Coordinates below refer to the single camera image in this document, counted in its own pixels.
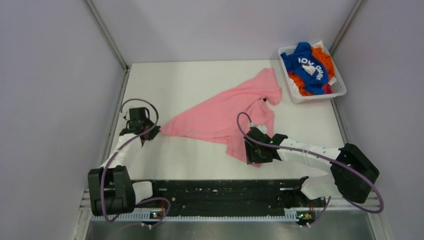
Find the pink t-shirt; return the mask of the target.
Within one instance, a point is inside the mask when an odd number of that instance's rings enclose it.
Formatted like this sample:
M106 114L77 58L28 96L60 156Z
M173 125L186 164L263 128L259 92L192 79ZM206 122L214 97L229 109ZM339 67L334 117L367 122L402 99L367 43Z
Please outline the pink t-shirt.
M267 134L275 133L275 113L270 106L282 100L282 89L273 68L262 69L255 77L223 91L177 115L160 132L171 137L185 137L226 145L226 154L247 161L241 129L249 128L249 120L237 120L240 112L251 121L264 125Z

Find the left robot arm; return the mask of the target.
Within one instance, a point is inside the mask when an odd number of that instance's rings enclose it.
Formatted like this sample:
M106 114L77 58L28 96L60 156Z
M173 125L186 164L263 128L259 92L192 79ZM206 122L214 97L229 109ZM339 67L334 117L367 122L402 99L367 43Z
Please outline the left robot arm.
M154 207L160 202L159 191L150 181L133 182L128 173L136 154L146 141L159 133L160 126L150 119L146 107L130 108L124 117L126 125L108 159L88 173L90 207L94 216L131 213L143 201Z

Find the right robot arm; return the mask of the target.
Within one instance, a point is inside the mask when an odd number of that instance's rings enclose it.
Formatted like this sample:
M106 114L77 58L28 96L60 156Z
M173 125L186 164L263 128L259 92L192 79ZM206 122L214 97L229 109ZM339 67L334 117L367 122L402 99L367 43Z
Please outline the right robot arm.
M244 136L248 164L271 163L274 160L292 162L323 171L322 176L305 176L293 200L307 206L321 197L343 197L363 204L375 186L380 171L354 144L332 148L306 144L287 135L270 137L257 127Z

